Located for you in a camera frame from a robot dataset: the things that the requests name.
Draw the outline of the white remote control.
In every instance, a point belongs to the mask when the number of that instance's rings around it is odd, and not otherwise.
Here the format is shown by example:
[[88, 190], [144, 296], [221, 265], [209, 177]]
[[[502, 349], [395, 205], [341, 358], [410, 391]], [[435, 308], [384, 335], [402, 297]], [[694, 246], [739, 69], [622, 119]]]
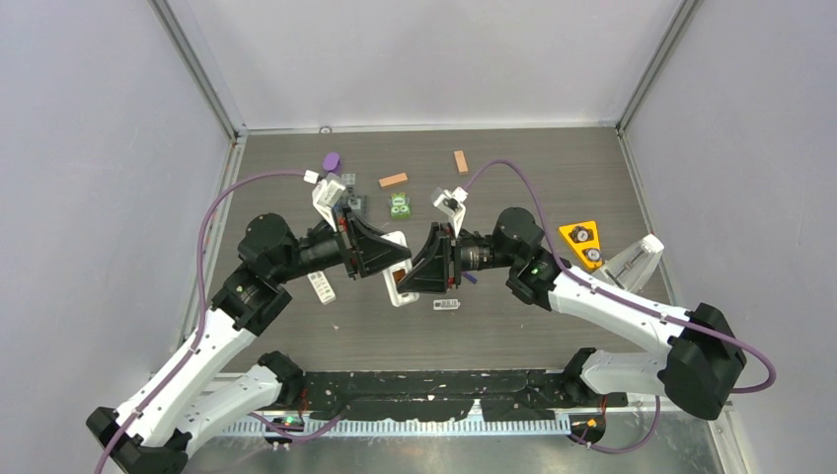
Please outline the white remote control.
[[406, 259], [388, 267], [382, 275], [387, 289], [390, 302], [394, 307], [403, 307], [419, 300], [417, 292], [408, 292], [398, 289], [398, 283], [413, 269], [412, 258]]
[[337, 295], [331, 286], [328, 278], [322, 272], [313, 272], [307, 275], [309, 282], [315, 291], [319, 301], [323, 305], [328, 305], [337, 299]]

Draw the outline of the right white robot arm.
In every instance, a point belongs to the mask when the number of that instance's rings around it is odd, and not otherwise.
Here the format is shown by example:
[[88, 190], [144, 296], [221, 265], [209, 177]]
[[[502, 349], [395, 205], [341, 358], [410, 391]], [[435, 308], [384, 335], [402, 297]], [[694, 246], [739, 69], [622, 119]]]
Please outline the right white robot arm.
[[716, 419], [746, 366], [723, 313], [707, 303], [688, 310], [655, 302], [601, 281], [554, 257], [543, 238], [522, 207], [505, 209], [487, 236], [455, 234], [434, 222], [397, 288], [444, 294], [463, 272], [507, 269], [505, 284], [522, 303], [577, 317], [640, 347], [636, 354], [578, 351], [563, 380], [570, 401], [588, 405], [614, 392], [664, 396], [689, 415]]

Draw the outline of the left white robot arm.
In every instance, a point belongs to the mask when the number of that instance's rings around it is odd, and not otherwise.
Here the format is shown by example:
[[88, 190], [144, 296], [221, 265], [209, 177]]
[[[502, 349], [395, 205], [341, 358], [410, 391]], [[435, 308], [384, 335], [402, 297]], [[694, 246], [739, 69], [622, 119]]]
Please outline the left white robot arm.
[[255, 217], [238, 245], [240, 266], [212, 297], [194, 332], [135, 395], [100, 407], [87, 427], [104, 457], [125, 473], [180, 473], [222, 429], [258, 408], [294, 407], [304, 372], [279, 352], [263, 355], [242, 377], [200, 399], [205, 386], [279, 316], [292, 300], [284, 284], [344, 266], [349, 277], [384, 274], [412, 257], [403, 232], [385, 233], [336, 207], [303, 238], [275, 213]]

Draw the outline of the grey lego baseplate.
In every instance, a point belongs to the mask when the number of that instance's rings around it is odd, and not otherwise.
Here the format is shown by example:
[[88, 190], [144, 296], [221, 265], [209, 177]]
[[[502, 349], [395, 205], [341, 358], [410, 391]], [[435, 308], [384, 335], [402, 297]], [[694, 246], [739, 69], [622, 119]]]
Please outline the grey lego baseplate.
[[367, 220], [369, 218], [367, 196], [351, 195], [346, 199], [354, 215]]

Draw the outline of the grey lego tower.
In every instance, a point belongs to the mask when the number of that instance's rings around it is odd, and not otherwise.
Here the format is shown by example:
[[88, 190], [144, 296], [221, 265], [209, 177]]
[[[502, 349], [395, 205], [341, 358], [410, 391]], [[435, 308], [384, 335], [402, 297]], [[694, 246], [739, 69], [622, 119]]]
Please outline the grey lego tower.
[[356, 175], [342, 174], [341, 179], [345, 184], [344, 191], [341, 195], [341, 203], [349, 206], [355, 212], [361, 212], [363, 209], [363, 198], [355, 192]]

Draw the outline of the green owl toy block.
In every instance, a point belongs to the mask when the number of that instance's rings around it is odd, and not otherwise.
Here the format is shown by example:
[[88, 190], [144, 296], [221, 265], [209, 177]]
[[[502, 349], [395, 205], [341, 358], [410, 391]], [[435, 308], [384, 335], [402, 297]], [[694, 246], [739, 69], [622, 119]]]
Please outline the green owl toy block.
[[393, 219], [405, 219], [412, 215], [411, 200], [404, 193], [392, 194], [390, 199], [390, 217]]

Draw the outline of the orange wooden block left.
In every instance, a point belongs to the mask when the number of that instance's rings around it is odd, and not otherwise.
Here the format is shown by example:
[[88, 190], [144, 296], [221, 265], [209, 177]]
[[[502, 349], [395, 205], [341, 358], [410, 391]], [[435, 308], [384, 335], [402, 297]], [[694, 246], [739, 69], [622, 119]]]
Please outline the orange wooden block left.
[[387, 176], [378, 180], [378, 184], [381, 189], [388, 189], [395, 186], [399, 186], [405, 184], [409, 181], [409, 177], [406, 173], [399, 173], [396, 175]]

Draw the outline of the orange wooden block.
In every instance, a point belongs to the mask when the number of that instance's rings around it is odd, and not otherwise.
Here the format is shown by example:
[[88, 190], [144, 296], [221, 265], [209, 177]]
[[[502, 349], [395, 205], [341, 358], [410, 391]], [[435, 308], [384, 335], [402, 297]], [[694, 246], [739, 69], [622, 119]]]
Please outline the orange wooden block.
[[467, 158], [463, 150], [455, 150], [453, 152], [454, 162], [459, 175], [467, 175], [469, 173], [469, 166]]
[[387, 176], [378, 180], [378, 184], [381, 189], [388, 189], [395, 186], [399, 186], [405, 184], [409, 181], [409, 177], [406, 173], [399, 173], [396, 175]]

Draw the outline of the purple plastic piece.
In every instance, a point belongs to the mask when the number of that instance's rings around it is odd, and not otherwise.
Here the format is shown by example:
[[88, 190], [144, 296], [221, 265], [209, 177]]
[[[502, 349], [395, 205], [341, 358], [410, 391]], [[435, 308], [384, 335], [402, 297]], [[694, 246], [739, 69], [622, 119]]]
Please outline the purple plastic piece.
[[322, 161], [322, 167], [328, 173], [337, 173], [341, 164], [342, 157], [338, 152], [328, 153]]

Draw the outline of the orange wooden block right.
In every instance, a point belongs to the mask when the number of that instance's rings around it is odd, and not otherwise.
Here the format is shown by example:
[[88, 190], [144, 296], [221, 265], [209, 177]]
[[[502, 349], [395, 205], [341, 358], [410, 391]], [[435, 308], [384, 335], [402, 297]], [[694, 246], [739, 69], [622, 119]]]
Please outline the orange wooden block right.
[[459, 175], [467, 175], [469, 173], [469, 166], [467, 158], [463, 150], [455, 150], [453, 152], [454, 162]]

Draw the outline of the white metronome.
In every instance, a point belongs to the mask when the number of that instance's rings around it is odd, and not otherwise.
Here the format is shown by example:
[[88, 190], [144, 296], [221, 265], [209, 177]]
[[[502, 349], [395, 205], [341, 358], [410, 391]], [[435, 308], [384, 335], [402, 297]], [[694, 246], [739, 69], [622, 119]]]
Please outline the white metronome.
[[625, 291], [639, 293], [658, 267], [663, 252], [663, 243], [648, 234], [606, 261], [592, 275]]

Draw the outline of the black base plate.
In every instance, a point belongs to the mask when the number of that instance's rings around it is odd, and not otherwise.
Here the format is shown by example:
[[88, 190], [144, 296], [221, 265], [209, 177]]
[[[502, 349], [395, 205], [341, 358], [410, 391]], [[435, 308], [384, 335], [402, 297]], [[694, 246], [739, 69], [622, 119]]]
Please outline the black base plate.
[[627, 405], [623, 392], [599, 395], [545, 369], [309, 371], [291, 393], [292, 407], [323, 421], [461, 421], [476, 407], [488, 422], [546, 421], [558, 409]]

